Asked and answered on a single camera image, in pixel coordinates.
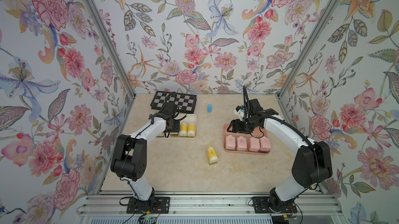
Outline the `yellow sharpener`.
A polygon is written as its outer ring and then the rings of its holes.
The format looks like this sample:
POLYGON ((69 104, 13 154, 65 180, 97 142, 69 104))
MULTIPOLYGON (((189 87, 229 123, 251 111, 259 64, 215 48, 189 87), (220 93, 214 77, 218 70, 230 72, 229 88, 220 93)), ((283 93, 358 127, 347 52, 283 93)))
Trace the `yellow sharpener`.
POLYGON ((180 136, 180 137, 187 137, 187 136, 188 136, 187 124, 184 123, 184 122, 182 122, 182 123, 180 124, 179 136, 180 136))
POLYGON ((187 127, 187 136, 195 137, 196 136, 196 126, 194 123, 190 123, 187 127))
POLYGON ((208 158, 208 163, 209 164, 214 164, 214 163, 217 163, 219 161, 217 152, 216 152, 214 147, 209 146, 207 148, 207 158, 208 158))

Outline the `pink sharpener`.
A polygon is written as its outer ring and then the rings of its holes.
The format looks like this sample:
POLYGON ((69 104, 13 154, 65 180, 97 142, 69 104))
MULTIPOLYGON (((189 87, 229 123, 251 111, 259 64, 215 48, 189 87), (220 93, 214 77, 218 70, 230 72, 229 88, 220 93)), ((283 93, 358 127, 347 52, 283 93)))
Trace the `pink sharpener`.
POLYGON ((271 143, 269 138, 267 138, 266 136, 262 137, 259 139, 260 141, 260 152, 264 152, 264 153, 269 153, 271 150, 271 143))
POLYGON ((236 150, 237 151, 248 150, 247 139, 245 137, 240 136, 236 139, 236 150))
POLYGON ((224 147, 226 150, 234 151, 236 150, 236 139, 232 135, 225 137, 224 147))
POLYGON ((248 151, 259 152, 260 150, 260 140, 258 138, 251 137, 249 139, 248 151))

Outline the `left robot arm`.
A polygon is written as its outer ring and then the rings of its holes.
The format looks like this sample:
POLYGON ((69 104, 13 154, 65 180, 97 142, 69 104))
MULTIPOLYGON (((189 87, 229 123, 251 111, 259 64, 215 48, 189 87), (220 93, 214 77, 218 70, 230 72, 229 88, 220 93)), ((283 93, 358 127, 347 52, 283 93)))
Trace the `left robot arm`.
POLYGON ((165 103, 161 109, 149 115, 149 122, 130 135, 120 135, 115 144, 110 169, 121 180, 127 182, 137 203, 153 207, 155 190, 144 176, 147 167, 148 145, 161 133, 170 133, 177 128, 178 106, 165 103))

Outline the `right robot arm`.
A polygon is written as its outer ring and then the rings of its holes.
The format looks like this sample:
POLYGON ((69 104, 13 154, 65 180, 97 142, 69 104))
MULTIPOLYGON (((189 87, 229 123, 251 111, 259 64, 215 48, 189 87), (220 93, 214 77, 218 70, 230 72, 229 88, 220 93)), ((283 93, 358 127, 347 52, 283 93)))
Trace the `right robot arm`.
POLYGON ((252 134, 264 129, 280 139, 294 154, 292 175, 270 191, 271 205, 288 205, 300 194, 332 177, 330 148, 325 142, 315 142, 286 122, 274 109, 263 109, 257 99, 244 99, 237 107, 238 119, 232 120, 230 133, 252 134))

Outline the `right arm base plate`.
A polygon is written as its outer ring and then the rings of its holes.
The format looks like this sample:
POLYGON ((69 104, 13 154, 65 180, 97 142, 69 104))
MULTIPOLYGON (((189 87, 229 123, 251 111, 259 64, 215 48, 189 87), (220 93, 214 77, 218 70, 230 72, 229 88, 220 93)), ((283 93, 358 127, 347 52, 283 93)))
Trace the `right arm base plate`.
POLYGON ((256 214, 297 214, 298 210, 293 199, 282 202, 272 197, 252 197, 250 200, 256 214))

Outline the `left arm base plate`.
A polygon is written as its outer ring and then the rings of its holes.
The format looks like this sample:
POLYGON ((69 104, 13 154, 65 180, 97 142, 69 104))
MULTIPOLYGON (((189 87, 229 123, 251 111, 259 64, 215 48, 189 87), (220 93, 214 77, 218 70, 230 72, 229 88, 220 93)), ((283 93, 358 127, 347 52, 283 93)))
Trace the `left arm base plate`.
POLYGON ((134 197, 129 199, 127 210, 128 214, 168 214, 170 207, 170 197, 155 197, 147 201, 140 201, 134 197))

